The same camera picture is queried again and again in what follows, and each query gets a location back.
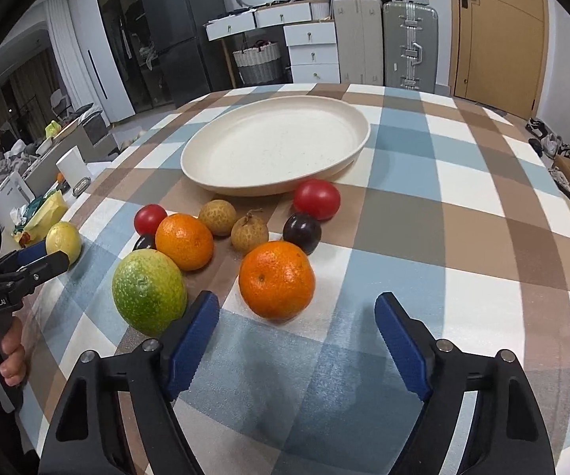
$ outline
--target white drawer cabinet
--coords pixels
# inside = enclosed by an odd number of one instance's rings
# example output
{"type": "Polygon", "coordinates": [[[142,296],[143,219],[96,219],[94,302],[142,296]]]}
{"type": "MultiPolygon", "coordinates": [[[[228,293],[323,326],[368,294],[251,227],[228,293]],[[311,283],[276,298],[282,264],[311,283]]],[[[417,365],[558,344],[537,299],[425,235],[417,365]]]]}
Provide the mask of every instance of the white drawer cabinet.
{"type": "Polygon", "coordinates": [[[302,23],[283,27],[287,46],[303,46],[317,44],[337,44],[335,23],[302,23]]]}
{"type": "Polygon", "coordinates": [[[208,40],[219,39],[240,32],[254,30],[256,22],[254,21],[254,12],[244,12],[242,14],[229,15],[221,19],[217,19],[206,25],[206,33],[208,40]]]}
{"type": "Polygon", "coordinates": [[[291,75],[294,84],[314,84],[324,82],[325,84],[340,83],[339,65],[298,65],[291,66],[291,75]]]}
{"type": "Polygon", "coordinates": [[[255,13],[258,28],[311,21],[311,8],[308,3],[279,5],[258,9],[255,13]]]}
{"type": "Polygon", "coordinates": [[[336,45],[290,46],[289,59],[292,65],[336,65],[336,45]]]}

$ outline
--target refrigerator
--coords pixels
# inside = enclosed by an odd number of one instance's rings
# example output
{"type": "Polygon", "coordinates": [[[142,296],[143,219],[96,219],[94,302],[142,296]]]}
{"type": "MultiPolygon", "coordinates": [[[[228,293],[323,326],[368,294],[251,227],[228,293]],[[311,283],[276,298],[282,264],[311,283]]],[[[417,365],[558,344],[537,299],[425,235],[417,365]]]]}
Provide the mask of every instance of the refrigerator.
{"type": "Polygon", "coordinates": [[[219,41],[204,25],[226,14],[223,0],[142,0],[164,78],[180,107],[212,91],[232,88],[219,41]]]}

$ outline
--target screw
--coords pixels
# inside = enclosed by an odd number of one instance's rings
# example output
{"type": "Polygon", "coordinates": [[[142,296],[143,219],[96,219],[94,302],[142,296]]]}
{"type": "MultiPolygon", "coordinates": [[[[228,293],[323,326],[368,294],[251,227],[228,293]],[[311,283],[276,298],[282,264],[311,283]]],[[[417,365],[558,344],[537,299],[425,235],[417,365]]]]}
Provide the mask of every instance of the screw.
{"type": "Polygon", "coordinates": [[[95,356],[96,352],[93,350],[87,350],[86,352],[84,351],[82,354],[80,354],[80,361],[87,363],[91,361],[95,356]]]}
{"type": "Polygon", "coordinates": [[[511,350],[502,350],[500,357],[505,362],[513,362],[516,360],[516,355],[511,350]]]}
{"type": "Polygon", "coordinates": [[[142,343],[142,350],[154,352],[159,348],[159,341],[157,339],[147,339],[142,343]]]}
{"type": "Polygon", "coordinates": [[[452,351],[454,350],[454,343],[447,339],[439,339],[439,341],[437,341],[437,348],[442,352],[452,351]]]}

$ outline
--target white plate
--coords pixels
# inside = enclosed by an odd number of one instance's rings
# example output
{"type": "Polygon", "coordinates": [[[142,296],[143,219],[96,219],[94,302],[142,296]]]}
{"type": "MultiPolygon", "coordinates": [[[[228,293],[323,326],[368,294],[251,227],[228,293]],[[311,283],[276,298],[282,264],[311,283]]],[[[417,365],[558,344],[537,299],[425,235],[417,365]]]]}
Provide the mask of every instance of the white plate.
{"type": "Polygon", "coordinates": [[[182,170],[196,184],[230,196],[293,190],[325,179],[360,153],[370,123],[359,110],[321,96],[284,96],[245,105],[198,131],[182,152],[182,170]]]}

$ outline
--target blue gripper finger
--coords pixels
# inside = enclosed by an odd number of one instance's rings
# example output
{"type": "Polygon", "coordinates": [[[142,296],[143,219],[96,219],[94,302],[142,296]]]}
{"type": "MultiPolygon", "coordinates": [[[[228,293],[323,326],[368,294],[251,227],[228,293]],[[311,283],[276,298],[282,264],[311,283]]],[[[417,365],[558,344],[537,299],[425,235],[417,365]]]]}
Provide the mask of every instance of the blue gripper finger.
{"type": "Polygon", "coordinates": [[[173,345],[169,355],[162,354],[167,370],[163,389],[169,400],[191,386],[218,321],[218,298],[209,291],[202,291],[184,316],[171,323],[162,335],[165,348],[167,344],[173,345]]]}
{"type": "MultiPolygon", "coordinates": [[[[417,343],[406,328],[409,324],[406,320],[410,320],[410,318],[391,293],[381,294],[377,298],[375,322],[393,361],[395,361],[401,378],[406,384],[406,389],[411,393],[416,393],[421,401],[427,401],[432,394],[432,387],[428,382],[428,365],[417,343]]],[[[410,321],[423,325],[416,320],[410,321]]]]}

